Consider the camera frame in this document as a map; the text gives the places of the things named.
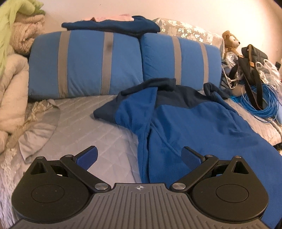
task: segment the metal screw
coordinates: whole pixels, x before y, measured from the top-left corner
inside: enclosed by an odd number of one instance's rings
[[[108,187],[109,187],[109,185],[106,184],[106,183],[95,184],[95,189],[97,189],[97,190],[106,190]]]
[[[172,187],[175,189],[175,190],[183,190],[186,188],[186,185],[183,184],[183,183],[174,183],[172,185]]]

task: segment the teddy bear's head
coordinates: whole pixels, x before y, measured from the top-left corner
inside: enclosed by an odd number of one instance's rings
[[[238,46],[240,45],[240,42],[238,41],[238,39],[230,33],[230,31],[225,31],[222,34],[223,40],[224,40],[224,45],[225,47],[230,47],[230,48],[238,48]]]

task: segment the wall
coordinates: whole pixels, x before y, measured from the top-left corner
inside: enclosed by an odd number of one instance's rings
[[[148,19],[165,17],[222,34],[230,30],[241,47],[253,44],[275,63],[282,58],[282,9],[272,0],[41,0],[46,31],[62,22],[91,16],[130,13]]]

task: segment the green cloth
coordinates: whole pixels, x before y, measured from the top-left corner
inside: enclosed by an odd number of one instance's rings
[[[45,14],[40,9],[42,6],[43,3],[37,0],[7,0],[0,6],[0,80],[5,70],[7,49],[16,13],[20,12],[27,16]]]

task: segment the gray stripe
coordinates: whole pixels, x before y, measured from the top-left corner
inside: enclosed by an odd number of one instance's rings
[[[179,39],[176,36],[172,36],[173,48],[174,48],[174,78],[176,79],[176,84],[181,84],[181,48]]]
[[[101,95],[108,95],[110,91],[113,40],[114,34],[111,32],[105,32],[102,61]]]
[[[205,45],[202,42],[199,42],[199,44],[202,49],[203,60],[204,60],[204,82],[203,82],[204,84],[209,81],[209,61],[208,61],[208,54]]]
[[[68,98],[67,63],[70,31],[61,32],[58,51],[58,87],[60,98]]]

